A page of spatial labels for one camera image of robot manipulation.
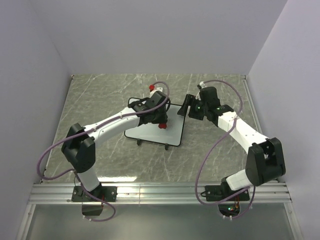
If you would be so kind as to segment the red and black eraser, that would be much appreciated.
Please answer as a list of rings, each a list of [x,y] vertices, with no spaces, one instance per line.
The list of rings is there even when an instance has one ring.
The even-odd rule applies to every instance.
[[[167,128],[167,124],[166,124],[166,123],[160,123],[160,124],[158,125],[158,127],[159,127],[160,129],[166,129],[166,128]]]

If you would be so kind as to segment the small black-framed whiteboard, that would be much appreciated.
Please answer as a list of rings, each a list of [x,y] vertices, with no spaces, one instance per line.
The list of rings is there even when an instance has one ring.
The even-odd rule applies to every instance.
[[[145,142],[178,147],[182,143],[186,118],[185,116],[177,115],[180,108],[181,105],[179,104],[170,104],[170,108],[167,111],[168,121],[166,129],[160,129],[158,124],[148,123],[128,129],[124,132],[124,135],[129,139],[141,139]]]

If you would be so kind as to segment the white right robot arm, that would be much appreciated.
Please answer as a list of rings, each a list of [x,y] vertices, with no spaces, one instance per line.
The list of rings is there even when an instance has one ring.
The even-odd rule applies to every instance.
[[[197,95],[187,94],[177,114],[201,121],[206,118],[228,133],[246,152],[245,168],[222,179],[217,192],[221,199],[232,200],[246,187],[257,187],[285,175],[281,141],[257,132],[233,108],[222,105],[215,87],[200,87]]]

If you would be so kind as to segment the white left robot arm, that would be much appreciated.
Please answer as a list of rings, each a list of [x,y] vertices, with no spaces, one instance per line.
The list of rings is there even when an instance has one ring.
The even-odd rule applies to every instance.
[[[165,124],[168,121],[169,97],[155,89],[149,97],[133,101],[117,114],[97,123],[72,125],[61,151],[73,166],[84,187],[83,195],[89,201],[103,198],[102,184],[94,170],[96,149],[110,138],[146,124]]]

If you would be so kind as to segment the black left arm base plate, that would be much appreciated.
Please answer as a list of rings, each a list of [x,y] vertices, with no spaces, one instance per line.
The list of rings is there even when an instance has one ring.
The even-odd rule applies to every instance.
[[[97,189],[89,192],[95,198],[106,202],[115,202],[117,198],[116,186],[99,186]],[[94,198],[85,193],[84,189],[79,185],[73,188],[71,197],[72,202],[96,202]]]

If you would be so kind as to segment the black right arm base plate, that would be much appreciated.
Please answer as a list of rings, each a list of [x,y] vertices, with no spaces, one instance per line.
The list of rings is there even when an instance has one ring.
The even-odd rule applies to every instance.
[[[229,201],[249,201],[250,195],[246,188],[241,188],[239,190],[233,191],[228,186],[224,187],[222,185],[205,185],[204,191],[200,193],[202,197],[206,199],[207,202],[218,202],[225,198],[228,198],[236,194],[233,198],[229,198]]]

